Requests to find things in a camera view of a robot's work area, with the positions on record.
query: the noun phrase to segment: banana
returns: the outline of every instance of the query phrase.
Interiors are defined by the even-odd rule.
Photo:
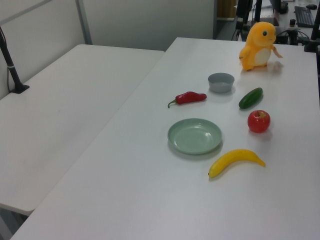
[[[257,154],[248,149],[235,149],[227,152],[222,155],[214,164],[210,167],[209,170],[209,178],[214,178],[219,175],[227,166],[230,164],[240,161],[240,160],[248,160],[252,162],[256,162],[261,166],[265,167],[266,164],[262,161]]]

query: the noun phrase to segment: plush toy belly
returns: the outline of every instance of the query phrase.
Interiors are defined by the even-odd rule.
[[[254,56],[254,62],[256,66],[266,64],[270,58],[271,50],[263,48],[258,51]]]

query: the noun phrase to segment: green plate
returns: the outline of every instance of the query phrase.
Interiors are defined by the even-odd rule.
[[[215,149],[222,140],[220,128],[213,122],[189,118],[176,122],[168,131],[169,143],[185,154],[205,154]]]

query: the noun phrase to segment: stuffed animal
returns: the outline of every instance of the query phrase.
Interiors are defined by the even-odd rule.
[[[269,22],[257,22],[250,29],[245,47],[239,54],[242,67],[246,71],[254,67],[266,67],[271,55],[271,50],[278,58],[278,53],[273,43],[276,40],[276,28]]]

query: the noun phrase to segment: apple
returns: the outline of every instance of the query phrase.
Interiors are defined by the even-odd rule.
[[[263,133],[270,126],[270,115],[263,110],[255,110],[248,116],[249,129],[254,133]]]

